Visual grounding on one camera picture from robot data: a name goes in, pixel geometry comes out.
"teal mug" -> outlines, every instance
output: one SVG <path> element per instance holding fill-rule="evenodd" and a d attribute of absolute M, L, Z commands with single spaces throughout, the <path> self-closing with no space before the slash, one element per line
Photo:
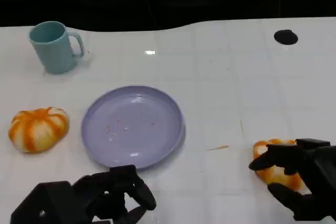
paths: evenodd
<path fill-rule="evenodd" d="M 79 54 L 72 51 L 69 36 L 78 40 Z M 57 21 L 38 24 L 29 32 L 29 39 L 49 73 L 65 73 L 73 69 L 77 65 L 76 58 L 84 55 L 84 45 L 79 34 L 67 31 L 66 26 Z"/>

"black circle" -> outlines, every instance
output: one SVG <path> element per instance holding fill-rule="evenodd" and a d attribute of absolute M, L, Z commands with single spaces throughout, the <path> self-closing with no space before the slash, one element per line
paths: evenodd
<path fill-rule="evenodd" d="M 298 42 L 298 36 L 292 30 L 280 30 L 274 34 L 274 39 L 283 45 L 293 45 Z"/>

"plate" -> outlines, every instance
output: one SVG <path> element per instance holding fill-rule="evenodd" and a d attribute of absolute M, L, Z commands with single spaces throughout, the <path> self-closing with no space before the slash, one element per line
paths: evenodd
<path fill-rule="evenodd" d="M 81 135 L 89 155 L 109 166 L 154 165 L 184 140 L 184 119 L 166 93 L 128 86 L 96 100 L 83 118 Z"/>

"white tile surface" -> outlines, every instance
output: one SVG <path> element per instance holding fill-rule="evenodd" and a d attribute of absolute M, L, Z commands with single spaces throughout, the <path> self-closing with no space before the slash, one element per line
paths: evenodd
<path fill-rule="evenodd" d="M 44 72 L 27 40 L 30 27 L 0 28 L 0 222 L 9 222 L 39 182 L 73 183 L 106 170 L 84 149 L 81 119 L 100 95 L 137 84 L 168 93 L 186 120 L 183 147 L 140 173 L 157 198 L 160 223 L 294 223 L 249 171 L 251 147 L 271 137 L 336 144 L 335 28 L 335 18 L 307 18 L 130 33 L 69 29 L 82 37 L 86 55 L 58 76 Z M 278 44 L 273 35 L 280 29 L 292 29 L 299 42 Z M 42 106 L 65 109 L 70 131 L 49 152 L 23 155 L 7 137 L 10 121 L 20 110 Z M 230 148 L 207 151 L 220 145 Z"/>
<path fill-rule="evenodd" d="M 232 78 L 232 64 L 228 53 L 197 54 L 197 71 L 201 80 L 230 80 Z"/>
<path fill-rule="evenodd" d="M 240 98 L 247 109 L 278 109 L 279 96 L 272 79 L 240 79 Z"/>

